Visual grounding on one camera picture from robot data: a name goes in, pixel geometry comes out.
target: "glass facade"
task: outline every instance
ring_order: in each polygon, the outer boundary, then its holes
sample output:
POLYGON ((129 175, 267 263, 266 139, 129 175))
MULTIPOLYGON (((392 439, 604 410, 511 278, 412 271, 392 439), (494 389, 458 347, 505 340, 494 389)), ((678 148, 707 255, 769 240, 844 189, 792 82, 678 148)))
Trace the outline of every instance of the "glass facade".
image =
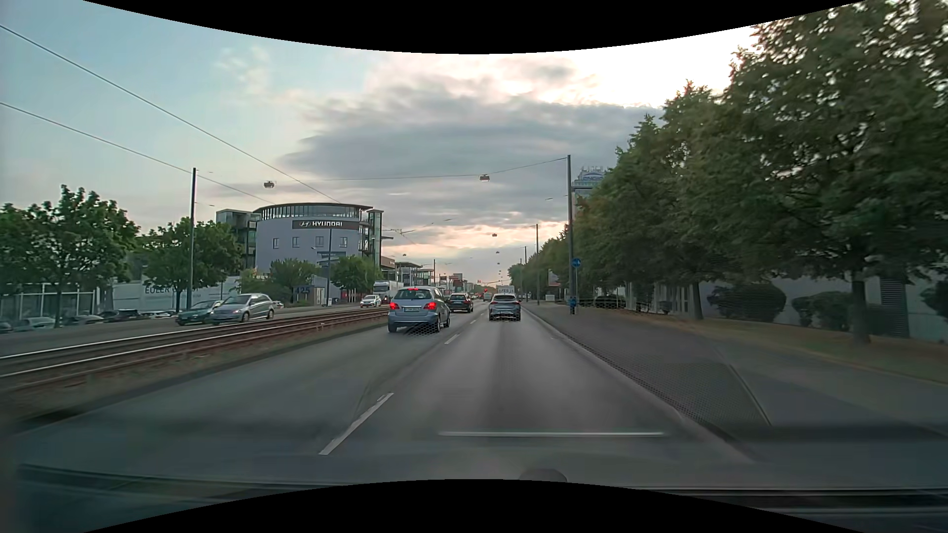
POLYGON ((354 218, 368 221, 368 213, 357 207, 340 205, 274 206, 254 212, 260 220, 271 218, 354 218))

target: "utility pole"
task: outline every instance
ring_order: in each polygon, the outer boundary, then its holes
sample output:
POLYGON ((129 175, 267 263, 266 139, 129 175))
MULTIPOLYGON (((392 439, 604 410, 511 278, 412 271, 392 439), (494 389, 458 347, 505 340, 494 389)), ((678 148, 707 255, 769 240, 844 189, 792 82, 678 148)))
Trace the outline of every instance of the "utility pole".
POLYGON ((539 305, 539 222, 537 222, 537 305, 539 305))
MULTIPOLYGON (((573 156, 566 156, 566 204, 569 208, 567 219, 570 227, 566 238, 567 247, 570 250, 570 299, 572 299, 576 297, 576 268, 573 266, 575 257, 573 255, 573 156)), ((571 306, 570 311, 574 314, 575 308, 571 306)))
POLYGON ((197 192, 197 169, 191 169, 191 264, 188 267, 187 309, 191 309, 191 293, 194 291, 194 194, 197 192))
POLYGON ((326 307, 333 300, 329 294, 329 280, 333 276, 333 229, 329 228, 329 252, 326 254, 326 307))

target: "shrub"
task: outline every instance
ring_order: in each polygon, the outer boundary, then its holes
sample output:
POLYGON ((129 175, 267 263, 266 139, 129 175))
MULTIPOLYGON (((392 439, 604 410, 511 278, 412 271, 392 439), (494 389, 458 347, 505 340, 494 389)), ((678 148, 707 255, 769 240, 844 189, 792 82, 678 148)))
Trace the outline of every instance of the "shrub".
POLYGON ((770 283, 716 286, 707 297, 725 319, 773 322, 783 312, 787 295, 770 283))

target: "hyundai sign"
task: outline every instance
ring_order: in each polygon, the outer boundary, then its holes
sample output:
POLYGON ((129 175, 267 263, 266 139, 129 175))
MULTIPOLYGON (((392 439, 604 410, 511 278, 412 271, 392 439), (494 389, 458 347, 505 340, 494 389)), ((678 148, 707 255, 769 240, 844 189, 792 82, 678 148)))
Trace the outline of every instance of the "hyundai sign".
POLYGON ((294 230, 358 230, 358 222, 352 220, 293 220, 294 230))

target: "tree trunk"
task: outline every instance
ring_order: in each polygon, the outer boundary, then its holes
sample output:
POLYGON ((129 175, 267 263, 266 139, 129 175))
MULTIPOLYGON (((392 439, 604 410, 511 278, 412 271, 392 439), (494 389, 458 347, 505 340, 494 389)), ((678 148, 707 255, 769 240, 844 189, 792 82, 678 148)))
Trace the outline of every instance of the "tree trunk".
POLYGON ((703 321, 704 311, 702 309, 702 291, 700 282, 694 282, 691 284, 691 298, 691 306, 695 309, 695 320, 703 321))
POLYGON ((869 344, 869 323, 866 312, 866 279, 862 272, 852 272, 852 308, 849 326, 852 340, 859 345, 869 344))

